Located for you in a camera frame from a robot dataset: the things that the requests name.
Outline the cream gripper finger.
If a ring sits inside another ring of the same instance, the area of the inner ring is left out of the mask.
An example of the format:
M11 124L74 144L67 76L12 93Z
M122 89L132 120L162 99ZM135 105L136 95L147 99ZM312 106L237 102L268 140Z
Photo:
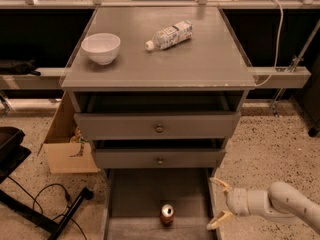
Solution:
M217 186L221 187L222 191L224 193L228 193L228 192L230 192L232 190L232 187L228 183L226 183L226 182L224 182L224 181L222 181L222 180L220 180L220 179L218 179L216 177L211 177L210 181L212 183L216 184Z
M222 210L207 224L206 229L215 230L220 226L230 222L233 218L234 218L234 215L231 212Z

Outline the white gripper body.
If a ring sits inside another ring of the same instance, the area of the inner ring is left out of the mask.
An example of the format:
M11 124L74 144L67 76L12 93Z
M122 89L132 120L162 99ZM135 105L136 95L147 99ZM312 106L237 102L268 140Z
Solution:
M226 197L229 210L236 216L248 216L247 190L244 188L233 188Z

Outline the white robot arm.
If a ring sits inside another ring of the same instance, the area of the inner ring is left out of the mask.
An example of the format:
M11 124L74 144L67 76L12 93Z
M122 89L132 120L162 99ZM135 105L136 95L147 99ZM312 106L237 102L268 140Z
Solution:
M208 230L215 230L234 217L254 215L276 223L293 224L300 219L320 234L320 205L288 183L274 182L267 190L248 190L233 188L218 178L210 181L223 188L228 211L217 214L207 224Z

